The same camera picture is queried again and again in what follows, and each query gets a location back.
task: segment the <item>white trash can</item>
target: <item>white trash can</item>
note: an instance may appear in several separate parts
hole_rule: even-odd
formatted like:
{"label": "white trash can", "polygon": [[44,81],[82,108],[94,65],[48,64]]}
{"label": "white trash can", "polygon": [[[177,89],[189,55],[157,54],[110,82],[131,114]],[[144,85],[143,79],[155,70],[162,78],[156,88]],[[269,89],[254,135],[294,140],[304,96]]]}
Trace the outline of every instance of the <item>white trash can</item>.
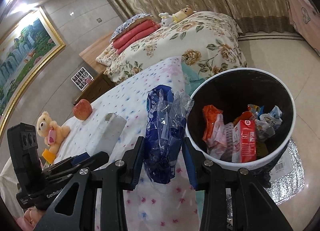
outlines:
{"label": "white trash can", "polygon": [[[188,116],[186,136],[207,159],[224,169],[254,170],[268,164],[283,150],[295,125],[296,108],[289,89],[280,79],[260,69],[236,68],[219,73],[202,83],[191,98],[195,103]],[[225,162],[208,155],[205,152],[206,144],[202,140],[206,127],[202,108],[210,104],[223,110],[225,124],[233,122],[247,111],[248,104],[264,105],[264,113],[268,113],[277,105],[282,111],[283,122],[276,134],[265,141],[269,154],[262,159],[246,163]]]}

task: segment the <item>blue plastic bag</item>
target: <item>blue plastic bag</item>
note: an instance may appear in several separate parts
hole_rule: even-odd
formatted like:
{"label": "blue plastic bag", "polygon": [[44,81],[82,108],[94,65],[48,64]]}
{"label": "blue plastic bag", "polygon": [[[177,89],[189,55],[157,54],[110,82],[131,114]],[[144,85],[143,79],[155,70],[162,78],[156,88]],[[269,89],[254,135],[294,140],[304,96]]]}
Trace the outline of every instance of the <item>blue plastic bag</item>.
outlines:
{"label": "blue plastic bag", "polygon": [[154,182],[167,184],[183,142],[193,100],[186,93],[173,95],[171,87],[158,85],[148,93],[144,168]]}

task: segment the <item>wooden headboard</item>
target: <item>wooden headboard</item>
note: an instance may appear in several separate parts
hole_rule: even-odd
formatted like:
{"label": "wooden headboard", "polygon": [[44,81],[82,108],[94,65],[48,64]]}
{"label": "wooden headboard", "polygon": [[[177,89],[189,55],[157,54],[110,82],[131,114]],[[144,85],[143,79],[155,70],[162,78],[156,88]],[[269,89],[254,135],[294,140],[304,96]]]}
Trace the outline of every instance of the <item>wooden headboard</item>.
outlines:
{"label": "wooden headboard", "polygon": [[96,61],[96,57],[99,56],[109,45],[110,38],[113,32],[108,33],[107,35],[99,38],[84,51],[82,51],[79,56],[96,72],[99,74],[106,70],[106,66],[100,64]]}

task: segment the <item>yellow plush toy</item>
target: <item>yellow plush toy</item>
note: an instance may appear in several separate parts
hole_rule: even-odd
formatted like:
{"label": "yellow plush toy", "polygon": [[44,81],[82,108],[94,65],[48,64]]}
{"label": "yellow plush toy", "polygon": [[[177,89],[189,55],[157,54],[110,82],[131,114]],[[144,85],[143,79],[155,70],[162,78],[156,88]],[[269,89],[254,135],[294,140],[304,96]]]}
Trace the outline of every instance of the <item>yellow plush toy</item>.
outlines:
{"label": "yellow plush toy", "polygon": [[177,23],[178,23],[179,21],[182,21],[183,19],[189,17],[190,15],[192,15],[194,13],[196,13],[196,11],[193,11],[191,9],[191,7],[189,5],[187,5],[186,8],[182,9],[181,11],[178,11],[177,13],[173,14],[172,16],[175,20],[177,20]]}
{"label": "yellow plush toy", "polygon": [[70,127],[59,126],[56,121],[52,121],[49,113],[44,111],[37,121],[36,128],[38,134],[44,137],[44,143],[50,147],[49,150],[44,150],[42,157],[52,164],[60,149],[60,145],[70,132]]}
{"label": "yellow plush toy", "polygon": [[181,11],[178,11],[175,14],[169,15],[169,13],[160,13],[159,17],[161,18],[161,24],[163,26],[172,26],[174,24],[177,24],[179,21],[182,21],[183,19],[189,17],[193,13],[196,13],[196,11],[193,11],[189,5],[187,5],[186,8],[182,9]]}

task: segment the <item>red juice carton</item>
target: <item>red juice carton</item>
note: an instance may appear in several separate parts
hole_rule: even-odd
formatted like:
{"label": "red juice carton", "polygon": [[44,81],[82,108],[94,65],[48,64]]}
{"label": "red juice carton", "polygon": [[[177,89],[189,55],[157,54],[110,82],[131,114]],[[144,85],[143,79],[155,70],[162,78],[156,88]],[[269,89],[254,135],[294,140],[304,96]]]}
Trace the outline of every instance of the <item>red juice carton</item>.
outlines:
{"label": "red juice carton", "polygon": [[256,155],[256,125],[254,121],[240,120],[232,131],[232,162],[252,162]]}

